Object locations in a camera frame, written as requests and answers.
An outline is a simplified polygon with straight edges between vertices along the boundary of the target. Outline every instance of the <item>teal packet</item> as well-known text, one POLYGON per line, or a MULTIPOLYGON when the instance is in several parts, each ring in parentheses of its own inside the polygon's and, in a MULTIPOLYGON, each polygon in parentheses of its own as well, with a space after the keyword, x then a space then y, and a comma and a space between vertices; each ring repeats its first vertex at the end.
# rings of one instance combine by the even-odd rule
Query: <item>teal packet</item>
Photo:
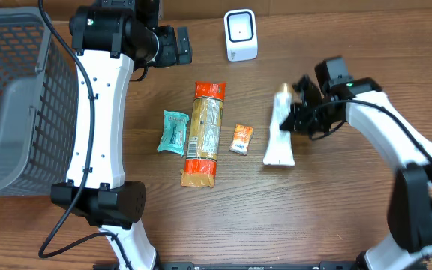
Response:
POLYGON ((189 116, 182 112, 164 111, 163 136, 157 151, 169 151, 181 156, 185 155, 186 124, 189 116))

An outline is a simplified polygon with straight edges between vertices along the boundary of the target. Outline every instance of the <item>wood grain surface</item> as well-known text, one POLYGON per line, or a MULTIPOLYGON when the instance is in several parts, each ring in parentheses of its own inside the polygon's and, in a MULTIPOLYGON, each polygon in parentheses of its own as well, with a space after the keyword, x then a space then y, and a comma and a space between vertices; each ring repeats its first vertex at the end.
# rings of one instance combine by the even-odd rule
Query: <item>wood grain surface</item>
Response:
MULTIPOLYGON (((394 11, 432 8, 432 0, 161 0, 165 20, 222 18, 228 11, 249 8, 257 16, 327 12, 394 11)), ((53 21, 68 21, 79 6, 95 0, 44 0, 53 21)), ((0 0, 0 8, 37 7, 38 0, 0 0)))
MULTIPOLYGON (((342 55, 356 78, 373 77, 432 140, 432 10, 258 17, 259 55, 238 63, 227 61, 222 19, 165 23, 189 26, 193 64, 152 68, 143 82, 132 82, 123 134, 126 179, 146 186, 142 220, 161 259, 354 260, 381 241, 393 176, 357 130, 345 126, 319 142, 294 136, 295 167, 263 166, 273 94, 304 73, 315 80, 315 64, 342 55), (190 115, 196 80, 227 81, 213 189, 180 187, 185 159, 156 151, 163 110, 190 115), (236 124, 255 129, 246 157, 229 151, 236 124)), ((67 25, 58 30, 71 40, 67 25)), ((0 269, 90 269, 115 260, 106 239, 39 259, 62 213, 49 197, 0 198, 0 269)), ((70 217, 49 249, 95 231, 70 217)))

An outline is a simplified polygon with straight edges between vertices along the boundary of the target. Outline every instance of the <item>long snack bar package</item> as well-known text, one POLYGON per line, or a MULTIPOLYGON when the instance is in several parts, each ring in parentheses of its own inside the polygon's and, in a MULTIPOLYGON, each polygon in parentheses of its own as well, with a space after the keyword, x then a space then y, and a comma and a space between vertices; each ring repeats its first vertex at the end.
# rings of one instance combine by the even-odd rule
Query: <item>long snack bar package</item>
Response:
POLYGON ((196 82, 193 115, 181 186, 215 186, 226 83, 196 82))

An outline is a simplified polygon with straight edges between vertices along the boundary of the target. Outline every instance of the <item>small orange packet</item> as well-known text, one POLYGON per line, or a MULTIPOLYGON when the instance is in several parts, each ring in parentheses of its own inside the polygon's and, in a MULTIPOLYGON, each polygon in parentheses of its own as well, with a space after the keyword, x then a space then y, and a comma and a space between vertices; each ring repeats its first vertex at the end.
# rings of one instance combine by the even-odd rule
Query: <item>small orange packet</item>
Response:
POLYGON ((229 150, 241 155, 248 155, 249 142, 253 137, 253 132, 254 128, 237 124, 229 150))

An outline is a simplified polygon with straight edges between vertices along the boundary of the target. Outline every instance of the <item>mesh basket wall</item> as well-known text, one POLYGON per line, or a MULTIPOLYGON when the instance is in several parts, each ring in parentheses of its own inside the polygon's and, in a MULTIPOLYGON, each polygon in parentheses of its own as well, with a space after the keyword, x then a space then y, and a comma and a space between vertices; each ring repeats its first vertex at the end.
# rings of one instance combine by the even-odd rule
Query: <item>mesh basket wall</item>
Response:
POLYGON ((51 184, 65 180, 71 161, 77 76, 54 42, 44 40, 49 29, 37 9, 16 10, 24 16, 0 20, 0 196, 45 195, 51 184), (46 56, 46 66, 38 70, 41 54, 46 56), (26 122, 8 121, 13 119, 8 114, 21 107, 36 111, 31 133, 25 133, 26 122), (13 142, 13 137, 27 140, 24 150, 29 155, 24 162, 21 154, 15 157, 22 144, 13 142))

